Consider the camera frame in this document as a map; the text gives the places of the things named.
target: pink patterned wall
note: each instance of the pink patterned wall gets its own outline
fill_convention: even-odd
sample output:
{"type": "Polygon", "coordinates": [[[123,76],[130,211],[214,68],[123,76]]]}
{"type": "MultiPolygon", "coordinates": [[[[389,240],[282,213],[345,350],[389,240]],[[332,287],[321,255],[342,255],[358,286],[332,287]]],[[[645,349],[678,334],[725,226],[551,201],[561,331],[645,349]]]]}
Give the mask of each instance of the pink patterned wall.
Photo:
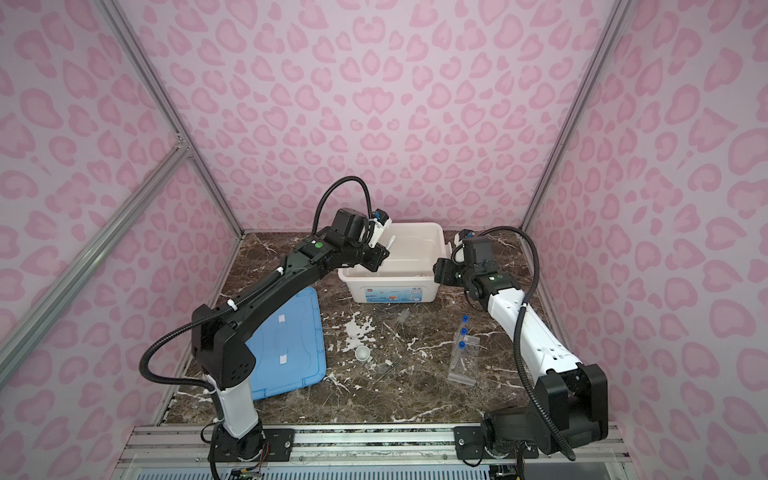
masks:
{"type": "MultiPolygon", "coordinates": [[[[138,360],[216,293],[236,240],[184,164],[0,392],[0,477],[95,480],[111,471],[163,386],[138,360]]],[[[152,368],[172,375],[189,336],[152,368]]]]}
{"type": "Polygon", "coordinates": [[[240,222],[305,230],[347,174],[398,220],[519,223],[613,0],[121,4],[240,222]]]}
{"type": "Polygon", "coordinates": [[[87,0],[0,5],[0,343],[174,140],[87,0]]]}
{"type": "Polygon", "coordinates": [[[643,478],[768,477],[768,3],[643,0],[535,225],[643,478]]]}

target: blue label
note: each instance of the blue label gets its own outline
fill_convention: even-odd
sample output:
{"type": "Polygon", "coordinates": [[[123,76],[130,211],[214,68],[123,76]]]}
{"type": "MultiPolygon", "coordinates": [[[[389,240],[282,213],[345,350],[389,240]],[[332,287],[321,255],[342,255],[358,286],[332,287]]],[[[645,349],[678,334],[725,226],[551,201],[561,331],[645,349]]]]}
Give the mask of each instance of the blue label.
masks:
{"type": "Polygon", "coordinates": [[[368,303],[410,303],[422,301],[420,286],[401,286],[395,288],[366,288],[368,303]]]}

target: white plastic bin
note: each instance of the white plastic bin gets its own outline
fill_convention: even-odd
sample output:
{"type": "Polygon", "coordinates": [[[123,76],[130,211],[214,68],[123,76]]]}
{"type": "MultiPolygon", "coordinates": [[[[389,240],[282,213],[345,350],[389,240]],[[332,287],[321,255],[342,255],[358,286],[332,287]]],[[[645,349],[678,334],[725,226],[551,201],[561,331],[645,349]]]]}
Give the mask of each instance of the white plastic bin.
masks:
{"type": "Polygon", "coordinates": [[[339,278],[346,283],[357,303],[427,303],[437,295],[432,266],[438,258],[451,255],[445,243],[442,227],[437,223],[393,223],[379,239],[389,248],[389,257],[378,272],[363,266],[339,269],[339,278]]]}

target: marble tabletop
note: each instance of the marble tabletop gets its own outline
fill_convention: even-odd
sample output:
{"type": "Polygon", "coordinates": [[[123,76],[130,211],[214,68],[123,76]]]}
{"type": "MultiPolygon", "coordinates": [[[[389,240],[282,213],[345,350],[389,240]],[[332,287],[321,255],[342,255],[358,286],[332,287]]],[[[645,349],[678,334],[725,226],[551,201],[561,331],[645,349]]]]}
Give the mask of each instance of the marble tabletop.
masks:
{"type": "MultiPolygon", "coordinates": [[[[445,238],[453,234],[446,231],[445,238]]],[[[304,235],[246,235],[220,302],[266,276],[279,255],[288,254],[304,235]]],[[[518,239],[510,233],[493,237],[499,266],[527,288],[531,278],[518,239]]],[[[472,310],[461,289],[441,286],[431,303],[388,304],[353,302],[335,273],[313,287],[323,320],[326,376],[315,385],[256,402],[266,425],[477,422],[483,412],[528,402],[512,360],[511,340],[487,313],[472,310]],[[470,316],[472,334],[481,339],[474,386],[447,380],[453,336],[464,314],[470,316]],[[357,343],[371,349],[369,362],[357,361],[354,349],[348,349],[357,343]]],[[[545,319],[538,298],[531,304],[545,319]]],[[[186,375],[202,378],[203,373],[192,360],[186,375]]],[[[164,421],[208,423],[213,418],[212,402],[202,389],[184,386],[171,400],[164,421]]]]}

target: pink heart pattern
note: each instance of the pink heart pattern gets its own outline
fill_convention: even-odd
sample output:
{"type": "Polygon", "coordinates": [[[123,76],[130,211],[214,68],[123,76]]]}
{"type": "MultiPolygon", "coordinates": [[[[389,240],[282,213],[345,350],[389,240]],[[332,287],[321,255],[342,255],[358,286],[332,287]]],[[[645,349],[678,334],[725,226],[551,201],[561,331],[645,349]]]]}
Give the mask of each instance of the pink heart pattern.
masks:
{"type": "Polygon", "coordinates": [[[9,5],[0,28],[0,343],[175,143],[89,2],[9,5]]]}
{"type": "MultiPolygon", "coordinates": [[[[141,354],[216,294],[237,242],[225,222],[194,167],[182,164],[0,392],[0,452],[12,458],[0,476],[108,476],[126,434],[160,406],[164,389],[140,377],[141,354]]],[[[45,218],[31,225],[48,235],[45,218]]],[[[188,342],[174,340],[153,368],[172,373],[188,342]]]]}
{"type": "Polygon", "coordinates": [[[639,2],[533,225],[648,480],[768,475],[766,14],[639,2]]]}
{"type": "MultiPolygon", "coordinates": [[[[231,3],[238,8],[122,2],[238,220],[287,231],[306,230],[311,198],[347,174],[389,198],[395,220],[519,223],[571,103],[573,72],[590,58],[611,8],[592,0],[455,8],[345,0],[267,3],[257,15],[257,2],[231,3]],[[412,168],[403,152],[445,159],[412,168]],[[234,162],[222,165],[217,155],[234,162]],[[359,155],[396,161],[366,173],[359,155]],[[258,169],[243,168],[243,159],[258,169]],[[511,171],[513,185],[492,186],[511,171]],[[436,203],[454,179],[472,175],[456,205],[436,203]],[[296,181],[306,189],[287,188],[296,181]],[[420,193],[406,198],[395,186],[420,193]]],[[[359,191],[344,204],[362,208],[359,191]]]]}

